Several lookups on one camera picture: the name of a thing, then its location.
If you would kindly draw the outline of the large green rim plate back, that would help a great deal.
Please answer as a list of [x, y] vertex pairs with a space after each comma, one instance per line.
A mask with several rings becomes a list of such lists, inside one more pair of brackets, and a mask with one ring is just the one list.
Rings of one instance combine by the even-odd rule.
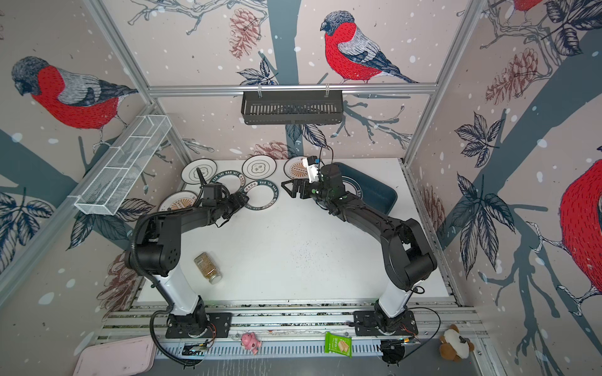
[[270, 180], [257, 180], [248, 183], [243, 192], [249, 198], [245, 207], [252, 211], [263, 211], [272, 207], [279, 198], [277, 185]]

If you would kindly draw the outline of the dark teal plastic bin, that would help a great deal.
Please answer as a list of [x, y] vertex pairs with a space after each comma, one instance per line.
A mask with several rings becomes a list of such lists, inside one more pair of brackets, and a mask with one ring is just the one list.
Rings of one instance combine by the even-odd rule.
[[339, 166], [342, 176], [348, 176], [360, 184], [363, 191], [362, 200], [366, 205], [386, 215], [390, 214], [398, 200], [398, 194], [392, 187], [347, 164], [335, 162], [334, 165]]

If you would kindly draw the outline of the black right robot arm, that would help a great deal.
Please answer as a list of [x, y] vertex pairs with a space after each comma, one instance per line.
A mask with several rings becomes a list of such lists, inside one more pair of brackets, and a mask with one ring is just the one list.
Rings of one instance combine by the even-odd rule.
[[379, 311], [394, 318], [407, 310], [415, 288], [437, 269], [437, 260], [421, 225], [415, 219], [395, 219], [347, 191], [336, 164], [304, 163], [308, 177], [281, 184], [287, 194], [313, 199], [330, 215], [359, 228], [379, 241], [390, 282], [378, 300]]

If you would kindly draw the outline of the small green rim plate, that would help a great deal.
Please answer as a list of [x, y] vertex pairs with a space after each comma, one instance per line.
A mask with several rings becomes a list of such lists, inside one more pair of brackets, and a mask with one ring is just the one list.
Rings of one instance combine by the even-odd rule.
[[221, 183], [233, 194], [245, 187], [246, 177], [236, 170], [225, 170], [216, 173], [210, 183]]

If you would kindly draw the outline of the sunburst plate front left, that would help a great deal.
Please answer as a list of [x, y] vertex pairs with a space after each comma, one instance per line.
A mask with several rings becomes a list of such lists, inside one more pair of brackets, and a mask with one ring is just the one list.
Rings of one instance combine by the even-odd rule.
[[180, 191], [167, 197], [158, 207], [159, 212], [176, 211], [191, 207], [198, 199], [192, 191]]

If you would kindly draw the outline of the white clover plate left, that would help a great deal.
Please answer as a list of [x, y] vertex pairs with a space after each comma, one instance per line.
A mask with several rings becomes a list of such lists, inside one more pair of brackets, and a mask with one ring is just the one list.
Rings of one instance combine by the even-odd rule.
[[202, 176], [203, 180], [208, 183], [216, 175], [217, 169], [215, 161], [202, 158], [187, 164], [181, 172], [181, 179], [186, 184], [200, 184], [202, 182], [200, 176]]

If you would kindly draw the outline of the white clover plate right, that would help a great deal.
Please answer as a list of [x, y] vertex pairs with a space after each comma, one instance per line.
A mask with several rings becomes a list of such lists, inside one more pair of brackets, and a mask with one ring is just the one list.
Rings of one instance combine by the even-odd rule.
[[248, 158], [241, 167], [243, 175], [250, 180], [265, 180], [277, 169], [277, 161], [269, 155], [255, 155]]

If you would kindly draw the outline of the spice jar with granules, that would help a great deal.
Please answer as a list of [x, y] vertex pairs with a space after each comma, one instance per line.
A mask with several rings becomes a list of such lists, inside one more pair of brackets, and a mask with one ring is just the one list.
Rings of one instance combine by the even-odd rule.
[[214, 263], [212, 257], [207, 252], [202, 252], [199, 256], [194, 259], [194, 263], [201, 272], [202, 276], [210, 284], [215, 285], [222, 279], [222, 274], [219, 268]]

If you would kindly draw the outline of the pink plush toy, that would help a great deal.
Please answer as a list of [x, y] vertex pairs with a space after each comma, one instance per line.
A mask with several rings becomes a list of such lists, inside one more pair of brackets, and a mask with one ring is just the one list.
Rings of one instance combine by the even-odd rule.
[[262, 347], [262, 342], [257, 338], [255, 333], [247, 332], [241, 337], [241, 345], [253, 355], [257, 355]]

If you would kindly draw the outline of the green snack packet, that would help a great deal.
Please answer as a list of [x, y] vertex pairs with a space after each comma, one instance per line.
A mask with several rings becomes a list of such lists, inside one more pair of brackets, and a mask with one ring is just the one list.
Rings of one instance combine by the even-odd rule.
[[334, 335], [330, 332], [325, 334], [324, 349], [326, 353], [339, 354], [351, 358], [353, 356], [353, 342], [351, 338]]

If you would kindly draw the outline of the pink tray lid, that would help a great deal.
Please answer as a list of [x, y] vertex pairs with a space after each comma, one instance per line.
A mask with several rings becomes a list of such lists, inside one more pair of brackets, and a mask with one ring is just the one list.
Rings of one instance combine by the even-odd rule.
[[150, 336], [90, 346], [83, 350], [73, 375], [137, 375], [149, 371], [157, 347]]

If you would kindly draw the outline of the brown white plush dog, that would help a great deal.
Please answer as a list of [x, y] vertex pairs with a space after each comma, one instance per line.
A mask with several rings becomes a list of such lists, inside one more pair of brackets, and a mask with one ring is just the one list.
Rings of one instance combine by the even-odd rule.
[[452, 324], [440, 337], [440, 355], [444, 360], [460, 362], [469, 358], [475, 351], [474, 344], [468, 339], [462, 337], [459, 329]]

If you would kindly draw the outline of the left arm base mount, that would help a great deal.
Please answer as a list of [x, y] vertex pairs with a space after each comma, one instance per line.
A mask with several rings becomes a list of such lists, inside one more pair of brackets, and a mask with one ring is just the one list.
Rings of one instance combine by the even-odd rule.
[[227, 338], [232, 321], [231, 313], [206, 313], [196, 310], [185, 316], [169, 314], [166, 338]]

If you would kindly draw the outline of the aluminium frame post back left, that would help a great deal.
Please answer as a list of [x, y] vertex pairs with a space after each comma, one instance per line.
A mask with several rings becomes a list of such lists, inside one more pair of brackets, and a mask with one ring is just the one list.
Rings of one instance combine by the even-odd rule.
[[135, 88], [139, 91], [144, 103], [152, 110], [153, 114], [166, 115], [167, 113], [164, 111], [161, 104], [158, 103], [158, 100], [151, 97], [150, 86], [147, 79], [144, 77], [144, 73], [139, 64], [135, 61], [132, 51], [126, 45], [124, 38], [112, 20], [106, 6], [99, 0], [84, 0], [83, 3], [86, 5], [91, 17], [94, 19], [111, 49], [119, 59], [122, 67], [127, 71], [127, 75], [130, 77]]

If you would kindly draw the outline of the aluminium frame post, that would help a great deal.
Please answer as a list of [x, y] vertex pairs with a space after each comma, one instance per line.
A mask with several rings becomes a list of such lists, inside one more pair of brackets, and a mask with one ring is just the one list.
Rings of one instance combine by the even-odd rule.
[[461, 12], [462, 22], [459, 25], [455, 38], [453, 39], [453, 44], [451, 44], [450, 50], [448, 51], [448, 56], [446, 57], [445, 63], [442, 66], [441, 72], [437, 77], [435, 93], [430, 96], [426, 104], [423, 115], [417, 125], [415, 133], [404, 156], [403, 164], [406, 168], [408, 168], [415, 160], [420, 144], [423, 141], [423, 138], [426, 135], [432, 120], [434, 119], [437, 108], [441, 104], [446, 94], [456, 68], [461, 61], [463, 52], [467, 48], [473, 31], [478, 24], [480, 14], [485, 3], [486, 1], [484, 0], [469, 1], [465, 10]]
[[164, 111], [161, 104], [158, 103], [158, 100], [151, 97], [150, 86], [147, 79], [144, 77], [144, 73], [139, 64], [135, 61], [132, 51], [126, 45], [124, 38], [112, 20], [106, 6], [99, 0], [84, 0], [83, 3], [86, 5], [91, 17], [94, 19], [111, 49], [119, 59], [122, 67], [127, 71], [127, 75], [130, 77], [135, 88], [139, 91], [144, 103], [152, 110], [153, 114], [166, 115], [167, 113]]

